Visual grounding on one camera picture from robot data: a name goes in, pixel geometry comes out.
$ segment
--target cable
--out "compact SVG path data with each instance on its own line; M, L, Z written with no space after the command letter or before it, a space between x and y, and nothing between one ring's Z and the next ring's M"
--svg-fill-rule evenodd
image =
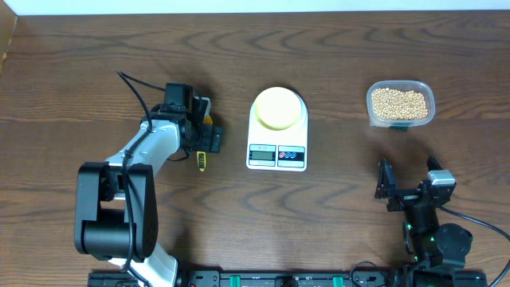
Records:
M134 77L130 77L128 75L126 75L125 73L122 73L120 71L117 71L119 75L122 75L124 77L126 77L127 79L131 80L131 81L134 81L134 82L137 82L138 84L141 84L141 85L144 85L146 87L149 87L149 88L155 88L155 89L158 89L159 91L164 91L165 92L165 89L164 88L161 88L161 87L158 87L158 86L155 86L155 85L151 85L151 84L148 84L144 81L140 81L138 79L135 79Z
M136 98L138 98L138 101L141 103L143 110L145 111L145 116L147 117L147 121L149 123L149 126L147 130L126 150L124 151L124 158L122 160L122 181L123 181L123 188L124 188L124 194L126 196L126 207L127 207L127 220L129 224L129 250L127 251L127 258L126 263L122 266L120 269L122 272L126 272L129 270L131 266L131 260L133 259L133 255L135 252L135 222L133 218L133 205L131 202L131 194L129 193L129 180L128 180L128 160L131 158L132 152L138 147L138 145L151 133L152 131L152 119L151 115L149 113L149 110L147 109L147 106L145 105L145 102L143 101L141 95L136 91L135 87L131 85L131 83L128 81L128 79L133 80L137 83L140 83L141 81L136 80L133 77L130 77L126 75L125 73L122 73L120 71L117 71L119 74L119 77L126 83L126 85L133 91Z
M383 272L381 272L381 270L379 269L379 267L377 267L377 265L376 265L376 264L374 264L373 262L370 262L370 261L361 261L361 262L359 262L358 264L354 265L354 267L352 267L352 269L351 269L351 272L349 272L349 281L350 281L350 282L351 282L354 286L356 286L356 287L361 287L361 285L360 285L360 284L358 284L357 282L355 282L355 281L353 280L353 278L352 278L352 277L353 277L353 275L354 275L354 270L355 270L356 268L358 268L358 266L360 266L360 265L362 265L362 264L370 264L370 265L373 265L373 266L377 269L377 271L379 271L379 272L381 273L381 276L384 278L384 285L386 285L386 283L387 283L387 281L388 281L388 278L387 278L387 277L383 274Z
M505 236L505 237L507 238L507 240L510 242L510 235L508 235L508 233L506 233L506 232L504 232L503 230L501 230L501 229L499 229L499 228L495 227L495 226L494 226L494 225L492 225L492 224L489 224L489 223L487 223L487 222L483 222L483 221L481 221L481 220L479 220L479 219L472 218L472 217L470 217L470 216L468 216L468 215L464 215L464 214L462 214L462 213L459 213L459 212L456 212L456 211L453 211L453 210L449 210L448 208L443 207L443 206L440 206L440 207L438 207L438 208L439 208L440 210L443 210L443 211L444 211L444 212L446 212L446 213L451 214L451 215L455 215L455 216L460 217L460 218L462 218L462 219L468 220L468 221L470 221L470 222L475 222L476 224L480 224L480 225L481 225L481 226L483 226L483 227L487 227L487 228L489 228L489 229L491 229L491 230L494 230L494 231L496 231L497 233L499 233L499 234L501 234L501 235ZM509 270L509 269L510 269L510 260L508 261L507 265L503 268L503 271L501 271L500 275L498 275L498 276L496 277L496 279L494 279L494 281L493 281L493 282L491 283L491 285L489 285L488 287L494 287L494 286L496 286L496 285L497 285L497 284L501 281L501 279L503 279L504 275L508 272L508 270Z
M129 273L136 278L136 280L141 281L143 283L143 287L152 287L151 283L145 278L142 277L142 275L138 274L132 267L129 267Z

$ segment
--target green connector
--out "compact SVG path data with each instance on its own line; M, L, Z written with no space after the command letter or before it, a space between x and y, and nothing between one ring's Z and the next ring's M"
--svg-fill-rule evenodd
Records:
M230 276L230 287L241 287L241 277Z
M333 287L343 287L343 278L333 277Z

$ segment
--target robotic arm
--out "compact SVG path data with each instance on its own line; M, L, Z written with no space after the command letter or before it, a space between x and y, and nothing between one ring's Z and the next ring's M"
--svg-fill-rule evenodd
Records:
M222 140L221 128L202 124L209 115L210 99L194 96L198 91L189 85L168 83L164 90L163 104L141 120L139 132L126 147L102 163L81 166L76 195L76 249L101 261L127 265L131 274L145 278L153 287L174 286L177 277L177 261L156 242L154 177L179 149L187 155L195 150L219 152ZM126 200L126 208L102 208L102 202L112 200Z

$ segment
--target clear plastic container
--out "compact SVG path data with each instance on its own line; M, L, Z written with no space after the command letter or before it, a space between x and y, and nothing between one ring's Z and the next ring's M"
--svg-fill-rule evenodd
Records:
M372 104L372 93L377 88L391 88L398 91L420 92L425 98L425 106L428 115L423 120L384 120L379 118L374 112L374 105ZM370 126L374 127L415 127L418 125L428 124L436 113L436 104L434 103L434 95L429 86L420 81L380 81L373 84L367 92L367 108L368 116L370 117Z

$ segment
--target scale display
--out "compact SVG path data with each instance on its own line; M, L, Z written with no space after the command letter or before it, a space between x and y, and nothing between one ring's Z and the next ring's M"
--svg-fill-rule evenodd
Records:
M255 160L274 160L274 152L270 151L252 151L249 155L250 159Z

